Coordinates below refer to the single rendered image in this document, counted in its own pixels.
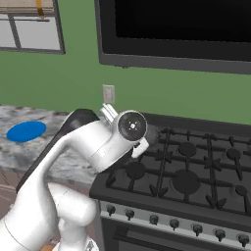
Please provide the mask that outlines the white wall outlet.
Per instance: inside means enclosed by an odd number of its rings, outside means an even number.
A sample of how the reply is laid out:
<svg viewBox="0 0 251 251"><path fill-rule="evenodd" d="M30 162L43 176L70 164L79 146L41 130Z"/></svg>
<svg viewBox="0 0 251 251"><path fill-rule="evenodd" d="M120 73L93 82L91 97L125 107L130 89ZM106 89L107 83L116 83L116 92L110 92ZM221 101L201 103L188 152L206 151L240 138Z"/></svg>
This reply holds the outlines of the white wall outlet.
<svg viewBox="0 0 251 251"><path fill-rule="evenodd" d="M114 85L103 85L103 99L105 103L113 104L115 102Z"/></svg>

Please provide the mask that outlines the blue round plate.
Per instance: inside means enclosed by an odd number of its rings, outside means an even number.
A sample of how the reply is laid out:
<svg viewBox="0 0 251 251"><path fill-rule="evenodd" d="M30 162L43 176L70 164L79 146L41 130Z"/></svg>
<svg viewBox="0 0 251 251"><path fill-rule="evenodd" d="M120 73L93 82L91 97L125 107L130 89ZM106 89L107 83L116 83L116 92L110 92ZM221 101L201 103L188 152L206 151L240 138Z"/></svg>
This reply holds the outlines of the blue round plate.
<svg viewBox="0 0 251 251"><path fill-rule="evenodd" d="M6 133L6 137L13 142L28 142L41 136L45 130L46 125L42 122L23 122L12 126Z"/></svg>

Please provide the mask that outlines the grey framed window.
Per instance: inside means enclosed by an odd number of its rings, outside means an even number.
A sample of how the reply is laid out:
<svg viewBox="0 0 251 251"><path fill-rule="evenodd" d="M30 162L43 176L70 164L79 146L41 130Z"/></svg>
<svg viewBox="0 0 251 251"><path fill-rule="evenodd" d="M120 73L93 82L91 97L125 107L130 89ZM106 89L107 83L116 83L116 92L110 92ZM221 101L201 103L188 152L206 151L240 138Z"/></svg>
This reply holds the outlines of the grey framed window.
<svg viewBox="0 0 251 251"><path fill-rule="evenodd" d="M53 14L0 14L0 51L65 54L58 0L53 1Z"/></svg>

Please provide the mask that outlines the black gas stove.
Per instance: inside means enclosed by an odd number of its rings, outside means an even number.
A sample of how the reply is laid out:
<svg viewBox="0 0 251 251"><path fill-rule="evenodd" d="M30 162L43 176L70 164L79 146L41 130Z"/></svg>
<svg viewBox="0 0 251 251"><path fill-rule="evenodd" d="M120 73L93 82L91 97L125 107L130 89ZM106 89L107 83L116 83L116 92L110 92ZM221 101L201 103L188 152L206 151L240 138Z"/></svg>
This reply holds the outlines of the black gas stove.
<svg viewBox="0 0 251 251"><path fill-rule="evenodd" d="M251 250L251 125L152 116L157 142L141 156L99 174L89 195L98 204L97 242L104 251L101 219L174 233L228 247L249 236ZM109 216L107 206L116 212ZM134 211L129 221L125 209ZM157 215L156 225L149 223ZM179 221L173 230L170 220ZM196 236L192 227L201 225ZM226 237L219 241L216 229Z"/></svg>

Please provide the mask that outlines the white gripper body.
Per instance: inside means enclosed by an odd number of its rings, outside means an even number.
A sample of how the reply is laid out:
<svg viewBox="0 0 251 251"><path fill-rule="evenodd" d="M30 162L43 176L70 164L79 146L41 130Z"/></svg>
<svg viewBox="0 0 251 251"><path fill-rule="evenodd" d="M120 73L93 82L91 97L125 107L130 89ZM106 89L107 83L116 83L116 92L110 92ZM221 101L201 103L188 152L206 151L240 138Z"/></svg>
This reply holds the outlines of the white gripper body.
<svg viewBox="0 0 251 251"><path fill-rule="evenodd" d="M142 139L139 142L139 145L133 148L132 157L133 158L139 157L142 153L144 153L147 150L148 147L149 147L149 143L147 142L147 140Z"/></svg>

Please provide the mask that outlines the black oven door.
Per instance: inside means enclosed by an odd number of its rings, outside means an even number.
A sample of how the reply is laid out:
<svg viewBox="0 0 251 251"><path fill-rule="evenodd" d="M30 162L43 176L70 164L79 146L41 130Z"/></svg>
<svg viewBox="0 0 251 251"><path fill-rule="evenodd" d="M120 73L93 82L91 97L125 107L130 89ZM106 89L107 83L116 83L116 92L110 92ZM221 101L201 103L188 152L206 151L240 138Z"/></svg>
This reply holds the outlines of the black oven door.
<svg viewBox="0 0 251 251"><path fill-rule="evenodd" d="M102 218L104 251L251 251Z"/></svg>

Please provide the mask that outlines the beige window blind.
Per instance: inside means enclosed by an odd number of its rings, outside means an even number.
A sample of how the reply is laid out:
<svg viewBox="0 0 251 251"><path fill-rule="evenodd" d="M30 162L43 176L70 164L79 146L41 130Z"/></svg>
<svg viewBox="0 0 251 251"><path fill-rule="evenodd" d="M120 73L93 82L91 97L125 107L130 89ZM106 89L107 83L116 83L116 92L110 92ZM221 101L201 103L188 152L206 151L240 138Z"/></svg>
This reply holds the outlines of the beige window blind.
<svg viewBox="0 0 251 251"><path fill-rule="evenodd" d="M53 0L0 0L0 14L33 14L43 16L53 13Z"/></svg>

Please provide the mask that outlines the black microwave oven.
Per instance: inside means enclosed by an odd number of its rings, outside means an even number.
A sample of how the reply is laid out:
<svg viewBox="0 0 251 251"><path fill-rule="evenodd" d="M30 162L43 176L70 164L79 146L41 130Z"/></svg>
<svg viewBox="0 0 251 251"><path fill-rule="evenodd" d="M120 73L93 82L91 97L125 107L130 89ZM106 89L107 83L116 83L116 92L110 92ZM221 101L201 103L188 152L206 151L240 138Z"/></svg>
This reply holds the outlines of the black microwave oven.
<svg viewBox="0 0 251 251"><path fill-rule="evenodd" d="M251 75L251 0L94 0L99 63Z"/></svg>

